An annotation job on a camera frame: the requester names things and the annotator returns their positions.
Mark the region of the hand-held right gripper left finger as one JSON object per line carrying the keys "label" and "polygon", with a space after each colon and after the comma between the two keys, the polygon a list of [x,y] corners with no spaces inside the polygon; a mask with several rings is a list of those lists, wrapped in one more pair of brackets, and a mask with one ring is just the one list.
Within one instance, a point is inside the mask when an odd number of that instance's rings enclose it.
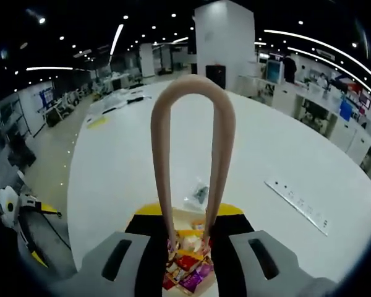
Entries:
{"label": "hand-held right gripper left finger", "polygon": [[52,296],[162,296],[168,233],[158,204],[138,210],[124,232],[88,252],[71,278],[53,283]]}

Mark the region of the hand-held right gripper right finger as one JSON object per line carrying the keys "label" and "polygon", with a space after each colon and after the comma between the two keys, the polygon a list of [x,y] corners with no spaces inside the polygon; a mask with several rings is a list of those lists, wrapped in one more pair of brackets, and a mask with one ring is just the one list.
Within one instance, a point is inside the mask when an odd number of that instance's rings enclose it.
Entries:
{"label": "hand-held right gripper right finger", "polygon": [[309,275],[293,251],[254,230],[235,206],[220,205],[210,242],[219,296],[331,296],[335,290],[335,282]]}

